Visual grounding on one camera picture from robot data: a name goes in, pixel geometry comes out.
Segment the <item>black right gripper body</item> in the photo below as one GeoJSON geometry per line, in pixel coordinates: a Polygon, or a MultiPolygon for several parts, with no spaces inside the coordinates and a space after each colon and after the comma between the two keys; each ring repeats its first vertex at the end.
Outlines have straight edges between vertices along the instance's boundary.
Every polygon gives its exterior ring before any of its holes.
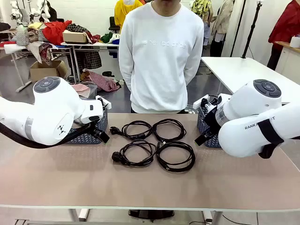
{"type": "Polygon", "coordinates": [[[207,125],[205,131],[202,132],[202,136],[206,141],[210,140],[213,136],[218,135],[221,126],[218,124],[216,119],[217,109],[212,109],[207,115],[204,117],[204,122],[207,125]]]}

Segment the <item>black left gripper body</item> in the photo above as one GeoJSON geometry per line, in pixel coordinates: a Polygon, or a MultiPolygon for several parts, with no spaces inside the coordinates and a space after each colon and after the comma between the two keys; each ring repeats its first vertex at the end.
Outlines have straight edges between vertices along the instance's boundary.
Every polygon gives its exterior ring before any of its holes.
{"type": "Polygon", "coordinates": [[[96,124],[91,124],[90,128],[89,128],[89,131],[88,131],[88,134],[91,135],[91,136],[93,136],[93,137],[100,137],[101,130],[99,130],[97,128],[96,124]]]}

